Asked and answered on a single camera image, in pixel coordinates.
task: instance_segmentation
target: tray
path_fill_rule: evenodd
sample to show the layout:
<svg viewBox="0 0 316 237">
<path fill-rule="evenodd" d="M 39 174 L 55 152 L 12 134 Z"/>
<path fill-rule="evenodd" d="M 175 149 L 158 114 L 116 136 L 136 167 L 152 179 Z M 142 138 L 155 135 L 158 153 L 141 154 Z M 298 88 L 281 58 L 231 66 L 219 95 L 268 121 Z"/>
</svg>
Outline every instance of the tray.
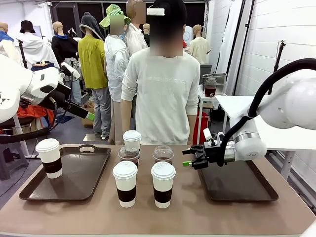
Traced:
<svg viewBox="0 0 316 237">
<path fill-rule="evenodd" d="M 91 197 L 110 155 L 110 148 L 93 145 L 60 149 L 63 174 L 48 179 L 44 169 L 29 182 L 19 197 L 23 200 L 82 201 Z"/>
<path fill-rule="evenodd" d="M 210 164 L 199 171 L 203 189 L 214 201 L 275 201 L 278 194 L 251 161 L 236 161 L 223 167 Z"/>
</svg>

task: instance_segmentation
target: green shirt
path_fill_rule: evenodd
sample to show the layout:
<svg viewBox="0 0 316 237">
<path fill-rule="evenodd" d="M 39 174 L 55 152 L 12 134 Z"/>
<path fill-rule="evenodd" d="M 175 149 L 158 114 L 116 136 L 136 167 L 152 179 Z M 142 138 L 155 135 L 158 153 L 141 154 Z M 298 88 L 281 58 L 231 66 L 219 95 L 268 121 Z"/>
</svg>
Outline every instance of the green shirt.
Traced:
<svg viewBox="0 0 316 237">
<path fill-rule="evenodd" d="M 78 43 L 78 54 L 86 88 L 100 89 L 108 86 L 104 74 L 104 43 L 100 39 L 86 35 Z"/>
</svg>

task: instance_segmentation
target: cup lid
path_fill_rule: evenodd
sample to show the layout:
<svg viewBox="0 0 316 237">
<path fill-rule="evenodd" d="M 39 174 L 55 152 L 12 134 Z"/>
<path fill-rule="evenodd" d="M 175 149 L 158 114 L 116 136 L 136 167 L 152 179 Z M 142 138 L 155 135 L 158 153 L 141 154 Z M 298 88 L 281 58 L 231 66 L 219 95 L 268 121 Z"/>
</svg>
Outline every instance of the cup lid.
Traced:
<svg viewBox="0 0 316 237">
<path fill-rule="evenodd" d="M 136 142 L 142 138 L 142 135 L 135 130 L 129 130 L 124 133 L 123 139 L 126 142 Z"/>
<path fill-rule="evenodd" d="M 113 168 L 113 176 L 118 179 L 129 179 L 137 174 L 137 166 L 131 161 L 121 161 Z"/>
<path fill-rule="evenodd" d="M 154 164 L 152 167 L 152 175 L 156 179 L 168 180 L 172 179 L 176 175 L 176 169 L 168 162 L 161 161 Z"/>
<path fill-rule="evenodd" d="M 37 152 L 50 152 L 59 147 L 59 142 L 54 138 L 48 138 L 40 141 L 35 150 Z"/>
</svg>

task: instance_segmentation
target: plastic cup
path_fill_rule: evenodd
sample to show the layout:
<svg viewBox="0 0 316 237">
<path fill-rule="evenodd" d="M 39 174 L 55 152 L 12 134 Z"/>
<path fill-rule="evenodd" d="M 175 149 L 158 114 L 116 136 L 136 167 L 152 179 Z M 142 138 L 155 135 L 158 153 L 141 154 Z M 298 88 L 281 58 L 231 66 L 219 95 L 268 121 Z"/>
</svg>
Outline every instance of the plastic cup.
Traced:
<svg viewBox="0 0 316 237">
<path fill-rule="evenodd" d="M 139 149 L 136 149 L 134 147 L 128 147 L 128 146 L 121 147 L 121 149 L 118 152 L 118 157 L 120 161 L 131 161 L 136 166 L 138 166 L 139 155 L 140 155 Z"/>
<path fill-rule="evenodd" d="M 159 208 L 167 208 L 171 203 L 173 178 L 176 170 L 173 165 L 162 161 L 152 167 L 155 204 Z"/>
<path fill-rule="evenodd" d="M 124 144 L 129 147 L 134 147 L 136 149 L 140 149 L 140 140 L 142 135 L 135 130 L 130 130 L 124 133 L 123 140 Z"/>
<path fill-rule="evenodd" d="M 122 207 L 128 208 L 135 204 L 137 171 L 137 166 L 131 161 L 122 161 L 113 168 L 119 204 Z"/>
<path fill-rule="evenodd" d="M 169 146 L 158 146 L 153 152 L 155 163 L 165 161 L 172 164 L 173 157 L 173 150 Z"/>
<path fill-rule="evenodd" d="M 40 160 L 49 179 L 58 178 L 63 174 L 59 142 L 56 139 L 49 138 L 40 141 L 36 145 L 35 150 L 39 153 Z"/>
</svg>

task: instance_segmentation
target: jar with red liquid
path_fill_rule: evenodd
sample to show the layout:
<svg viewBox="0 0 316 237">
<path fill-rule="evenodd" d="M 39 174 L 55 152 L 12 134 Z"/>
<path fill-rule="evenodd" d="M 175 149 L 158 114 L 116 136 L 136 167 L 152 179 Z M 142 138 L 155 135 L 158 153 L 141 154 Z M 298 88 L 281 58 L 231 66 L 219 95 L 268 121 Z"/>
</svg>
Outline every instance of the jar with red liquid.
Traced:
<svg viewBox="0 0 316 237">
<path fill-rule="evenodd" d="M 214 97 L 216 92 L 216 79 L 208 78 L 205 82 L 205 96 Z"/>
</svg>

